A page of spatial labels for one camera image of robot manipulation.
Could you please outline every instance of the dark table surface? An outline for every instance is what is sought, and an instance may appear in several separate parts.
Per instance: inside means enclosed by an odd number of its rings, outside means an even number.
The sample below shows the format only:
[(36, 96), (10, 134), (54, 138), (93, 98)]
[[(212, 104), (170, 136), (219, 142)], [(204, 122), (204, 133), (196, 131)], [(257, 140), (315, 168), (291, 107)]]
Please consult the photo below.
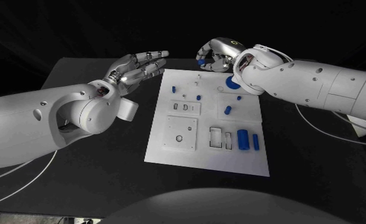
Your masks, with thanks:
[[(116, 59), (58, 61), (44, 88), (101, 79)], [(168, 59), (165, 68), (201, 70), (195, 59)], [(0, 202), (0, 211), (75, 217), (107, 217), (132, 203), (191, 188), (240, 188), (297, 200), (343, 219), (366, 222), (365, 147), (317, 132), (294, 104), (260, 96), (271, 177), (146, 163), (146, 149), (162, 76), (142, 83), (127, 99), (140, 104), (133, 122), (116, 119), (100, 135), (61, 149), (35, 183)], [(352, 126), (330, 111), (300, 106), (326, 132), (356, 139)], [(0, 179), (0, 198), (39, 174), (52, 154)], [(12, 168), (0, 169), (0, 174)]]

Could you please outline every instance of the circular hole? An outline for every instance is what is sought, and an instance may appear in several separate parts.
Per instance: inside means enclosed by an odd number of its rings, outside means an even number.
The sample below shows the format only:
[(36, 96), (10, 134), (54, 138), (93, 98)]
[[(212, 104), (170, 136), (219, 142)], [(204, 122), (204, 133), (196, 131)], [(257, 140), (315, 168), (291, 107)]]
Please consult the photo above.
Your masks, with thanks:
[(42, 113), (41, 113), (41, 110), (39, 110), (39, 109), (35, 109), (35, 110), (34, 110), (34, 116), (35, 116), (35, 118), (36, 118), (38, 121), (42, 120)]

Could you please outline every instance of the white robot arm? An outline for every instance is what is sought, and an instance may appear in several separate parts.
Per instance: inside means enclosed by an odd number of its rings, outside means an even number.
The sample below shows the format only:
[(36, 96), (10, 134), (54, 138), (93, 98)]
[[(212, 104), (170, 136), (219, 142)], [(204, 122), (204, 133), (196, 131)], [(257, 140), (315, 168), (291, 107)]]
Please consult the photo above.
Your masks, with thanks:
[(103, 133), (116, 117), (133, 121), (139, 105), (124, 96), (143, 80), (165, 72), (166, 56), (168, 51), (127, 55), (103, 80), (0, 97), (0, 167), (28, 162)]
[[(209, 50), (217, 57), (205, 64)], [(307, 107), (320, 108), (366, 119), (366, 72), (329, 64), (283, 62), (281, 52), (263, 45), (247, 49), (232, 39), (215, 38), (198, 53), (199, 65), (212, 71), (227, 71), (234, 64), (235, 83), (254, 95), (268, 92), (274, 97)]]

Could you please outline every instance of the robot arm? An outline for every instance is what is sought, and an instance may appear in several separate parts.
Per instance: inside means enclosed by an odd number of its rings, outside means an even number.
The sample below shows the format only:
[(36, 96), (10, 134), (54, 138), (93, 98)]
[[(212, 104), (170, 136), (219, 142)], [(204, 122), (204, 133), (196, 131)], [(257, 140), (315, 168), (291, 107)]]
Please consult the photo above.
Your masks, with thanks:
[(168, 51), (127, 55), (103, 80), (0, 97), (0, 167), (103, 133), (116, 117), (133, 121), (139, 105), (124, 96), (165, 72), (168, 55)]
[(296, 104), (366, 119), (366, 72), (307, 61), (284, 63), (274, 49), (263, 45), (244, 48), (234, 55), (222, 47), (235, 49), (238, 42), (225, 38), (214, 40), (221, 42), (222, 55), (232, 57), (232, 81), (251, 94), (267, 91)]

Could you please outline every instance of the blue block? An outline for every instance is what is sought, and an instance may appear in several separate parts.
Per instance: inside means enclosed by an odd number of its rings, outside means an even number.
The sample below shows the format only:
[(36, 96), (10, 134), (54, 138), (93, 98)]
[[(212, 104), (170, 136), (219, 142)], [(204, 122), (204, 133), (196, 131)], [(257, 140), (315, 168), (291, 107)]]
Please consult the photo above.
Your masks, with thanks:
[(254, 134), (254, 150), (260, 151), (260, 141), (258, 141), (258, 135)]
[(250, 150), (250, 136), (247, 130), (238, 130), (238, 145), (240, 150)]
[(241, 85), (237, 84), (235, 82), (232, 82), (231, 79), (232, 79), (232, 76), (228, 77), (228, 79), (227, 79), (227, 86), (228, 86), (231, 89), (238, 89), (238, 88), (241, 87)]
[(225, 113), (227, 115), (231, 114), (231, 106), (227, 107), (227, 110), (224, 111), (224, 113)]
[(199, 60), (199, 65), (206, 64), (205, 59)]

